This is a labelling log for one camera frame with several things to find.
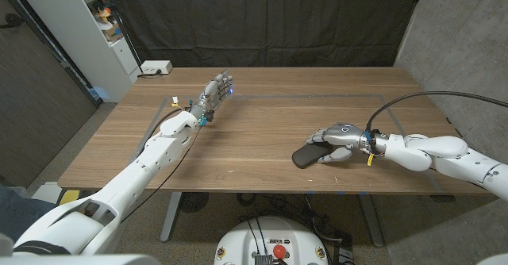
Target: wooden table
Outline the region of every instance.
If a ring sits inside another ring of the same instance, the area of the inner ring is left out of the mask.
[[[140,150],[159,117],[196,99],[222,68],[174,68],[159,79],[138,79],[60,177],[67,189],[97,190]],[[306,138],[338,121],[364,128],[384,103],[422,91],[404,69],[337,67],[230,68],[234,95],[214,121],[201,129],[194,146],[162,189],[207,192],[332,194],[484,194],[470,183],[436,171],[413,172],[385,159],[357,152],[343,163],[305,170],[291,162]],[[405,100],[374,121],[382,133],[426,136],[458,133],[427,97]],[[148,186],[155,189],[170,165]]]

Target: jeans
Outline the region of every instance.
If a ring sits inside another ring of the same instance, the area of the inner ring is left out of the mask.
[[[0,185],[0,232],[14,242],[56,205],[31,198],[22,198],[15,191]]]

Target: red button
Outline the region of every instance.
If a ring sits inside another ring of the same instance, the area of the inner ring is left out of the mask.
[[[280,244],[277,244],[275,247],[273,247],[273,255],[275,255],[277,259],[284,259],[284,256],[286,256],[285,247]]]

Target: table leg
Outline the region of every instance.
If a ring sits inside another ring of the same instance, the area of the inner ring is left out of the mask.
[[[164,225],[162,226],[162,232],[160,233],[161,241],[169,241],[173,225],[176,222],[178,211],[180,207],[180,198],[182,192],[172,192],[171,198],[169,199],[169,205],[167,206],[166,217],[164,218]]]
[[[378,217],[375,214],[372,197],[368,194],[361,194],[360,204],[364,212],[365,220],[367,221],[368,230],[371,233],[372,243],[376,247],[382,247],[384,245],[383,234],[379,227]]]

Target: robotic arm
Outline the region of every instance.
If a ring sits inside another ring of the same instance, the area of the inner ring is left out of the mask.
[[[469,148],[458,137],[386,136],[379,132],[371,136],[354,125],[337,123],[319,129],[306,141],[307,144],[314,142],[337,146],[334,152],[321,157],[319,163],[345,160],[354,148],[369,155],[384,156],[412,171],[425,171],[434,163],[441,174],[481,186],[508,201],[508,165]]]
[[[161,169],[178,160],[191,134],[213,120],[233,92],[232,81],[227,71],[211,80],[189,111],[163,122],[144,151],[104,188],[56,207],[27,229],[14,245],[14,255],[107,252],[134,202]]]

